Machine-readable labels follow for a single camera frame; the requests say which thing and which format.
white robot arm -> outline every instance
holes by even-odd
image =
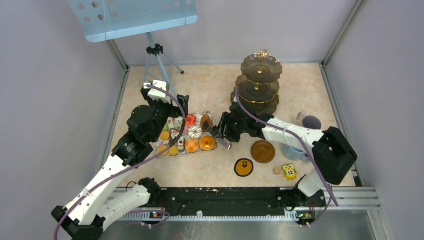
[[[342,132],[335,127],[324,131],[308,129],[281,121],[270,114],[257,116],[243,108],[235,99],[229,108],[230,113],[222,114],[218,126],[211,127],[205,122],[202,127],[208,129],[215,138],[226,138],[230,142],[239,142],[241,134],[247,133],[254,138],[279,142],[297,149],[305,147],[307,152],[313,153],[310,157],[314,158],[315,169],[302,178],[296,188],[307,197],[313,196],[323,187],[328,189],[325,182],[339,185],[358,159]]]
[[[152,84],[162,91],[151,88]],[[131,210],[158,200],[161,188],[150,178],[140,180],[138,185],[113,200],[108,201],[108,198],[119,183],[134,171],[133,168],[153,151],[150,143],[157,142],[168,118],[188,113],[189,96],[177,96],[184,110],[182,112],[163,93],[168,89],[168,84],[163,81],[154,80],[153,83],[144,84],[141,93],[149,106],[142,105],[133,110],[127,121],[129,131],[119,140],[97,175],[76,198],[52,211],[51,215],[58,222],[64,218],[61,226],[73,240],[97,240],[113,222]]]

yellow owl block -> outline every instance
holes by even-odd
[[[282,165],[281,169],[284,172],[284,177],[286,177],[288,181],[295,180],[298,177],[298,172],[293,163]]]

brown saucer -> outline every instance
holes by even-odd
[[[271,162],[276,156],[274,146],[267,141],[257,141],[250,149],[253,159],[260,164]]]

gray wall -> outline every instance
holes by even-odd
[[[424,1],[367,1],[329,72],[396,239],[423,239]]]
[[[67,1],[1,1],[0,239],[53,239],[52,209],[97,171],[123,76]]]
[[[196,23],[153,33],[179,64],[239,64],[264,48],[282,62],[322,61],[356,0],[196,2]],[[145,34],[117,44],[130,66],[145,64]]]

orange toy fruit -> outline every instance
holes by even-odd
[[[211,136],[204,136],[200,139],[200,147],[205,151],[209,151],[215,147],[215,139]]]
[[[194,153],[199,149],[199,141],[195,138],[190,138],[185,141],[185,149],[189,153]]]
[[[169,149],[169,154],[171,154],[172,156],[175,156],[179,153],[180,151],[178,151],[178,147],[177,146],[172,146]]]
[[[160,139],[161,139],[162,141],[168,141],[168,140],[170,139],[170,137],[171,137],[171,134],[170,134],[169,132],[167,132],[167,131],[163,131],[163,132],[160,134]]]
[[[163,151],[163,150],[165,150],[166,148],[167,148],[167,146],[165,146],[165,145],[160,146],[160,147],[157,149],[157,153],[162,152],[162,151]],[[161,155],[161,156],[166,156],[166,155],[168,155],[168,151],[166,151],[166,152],[162,153],[162,155]]]
[[[196,116],[193,114],[189,114],[186,118],[185,118],[185,125],[186,126],[193,126],[196,124]]]

